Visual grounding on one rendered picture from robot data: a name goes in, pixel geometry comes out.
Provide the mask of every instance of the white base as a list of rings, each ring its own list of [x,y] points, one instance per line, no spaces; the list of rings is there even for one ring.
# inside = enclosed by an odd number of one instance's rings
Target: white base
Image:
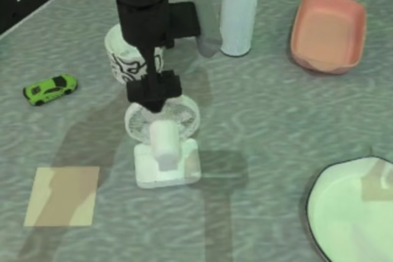
[[[160,171],[149,145],[134,148],[136,183],[139,188],[171,187],[186,185],[201,179],[198,144],[194,139],[181,143],[181,160],[176,170]]]

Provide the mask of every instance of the black line pattern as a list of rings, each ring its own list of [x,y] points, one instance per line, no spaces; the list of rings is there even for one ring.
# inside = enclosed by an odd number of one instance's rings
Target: black line pattern
[[[161,55],[155,55],[154,60],[157,72],[161,72],[163,69],[163,59]],[[125,83],[135,81],[146,73],[146,62],[126,62],[114,54],[111,55],[111,67]]]

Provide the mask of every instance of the mug with black pattern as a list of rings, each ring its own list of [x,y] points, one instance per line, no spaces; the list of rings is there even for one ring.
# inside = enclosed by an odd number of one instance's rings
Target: mug with black pattern
[[[146,62],[139,50],[125,42],[120,25],[112,27],[105,37],[105,48],[111,64],[112,74],[121,84],[140,80],[146,75]],[[157,47],[154,53],[157,72],[163,70],[163,49]]]

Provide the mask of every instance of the beige square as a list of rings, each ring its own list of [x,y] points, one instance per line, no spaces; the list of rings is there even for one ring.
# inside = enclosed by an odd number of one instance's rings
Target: beige square
[[[99,167],[38,168],[24,226],[90,226]]]

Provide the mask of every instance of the white plate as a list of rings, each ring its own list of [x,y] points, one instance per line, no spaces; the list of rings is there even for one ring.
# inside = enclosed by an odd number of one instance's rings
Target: white plate
[[[393,261],[393,164],[366,157],[325,168],[309,193],[307,226],[331,262]]]

